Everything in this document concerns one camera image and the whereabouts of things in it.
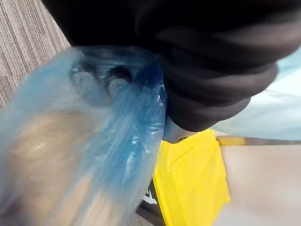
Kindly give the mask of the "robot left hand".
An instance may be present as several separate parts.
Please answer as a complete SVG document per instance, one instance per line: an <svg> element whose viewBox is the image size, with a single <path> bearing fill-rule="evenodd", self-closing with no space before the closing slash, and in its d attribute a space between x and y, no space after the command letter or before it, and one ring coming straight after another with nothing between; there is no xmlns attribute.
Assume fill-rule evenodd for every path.
<svg viewBox="0 0 301 226"><path fill-rule="evenodd" d="M229 119L276 78L301 44L298 0L45 0L73 46L156 53L168 95L169 143Z"/></svg>

